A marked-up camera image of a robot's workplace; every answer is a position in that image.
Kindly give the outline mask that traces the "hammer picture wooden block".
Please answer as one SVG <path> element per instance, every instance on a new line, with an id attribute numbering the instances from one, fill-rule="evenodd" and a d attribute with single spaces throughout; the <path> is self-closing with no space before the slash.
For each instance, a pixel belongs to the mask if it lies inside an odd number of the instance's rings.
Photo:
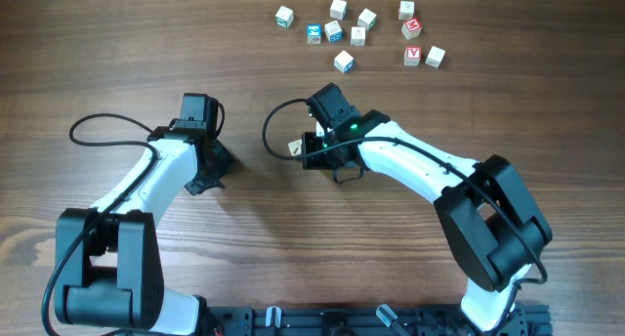
<path id="1" fill-rule="evenodd" d="M 291 156 L 300 156 L 302 154 L 303 141 L 301 139 L 292 141 L 288 144 Z"/>

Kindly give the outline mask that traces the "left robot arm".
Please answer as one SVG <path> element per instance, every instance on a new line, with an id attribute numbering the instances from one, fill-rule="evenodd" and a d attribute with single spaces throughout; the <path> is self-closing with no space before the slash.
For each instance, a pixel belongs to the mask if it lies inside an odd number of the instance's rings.
<path id="1" fill-rule="evenodd" d="M 41 304 L 47 334 L 52 316 L 109 335 L 222 334 L 205 298 L 165 287 L 156 228 L 182 189 L 221 186 L 234 163 L 218 140 L 224 120 L 216 99 L 184 94 L 180 116 L 148 132 L 144 155 L 109 194 L 60 214 Z"/>

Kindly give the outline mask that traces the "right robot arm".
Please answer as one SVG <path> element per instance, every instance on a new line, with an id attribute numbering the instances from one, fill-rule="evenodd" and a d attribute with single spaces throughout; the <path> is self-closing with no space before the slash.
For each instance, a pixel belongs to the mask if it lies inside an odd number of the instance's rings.
<path id="1" fill-rule="evenodd" d="M 495 334 L 510 322 L 530 267 L 552 230 L 516 168 L 492 155 L 483 162 L 452 155 L 409 135 L 388 115 L 360 113 L 330 83 L 306 100 L 318 126 L 303 136 L 307 169 L 389 176 L 435 207 L 452 256 L 468 278 L 460 310 L 481 332 Z"/>

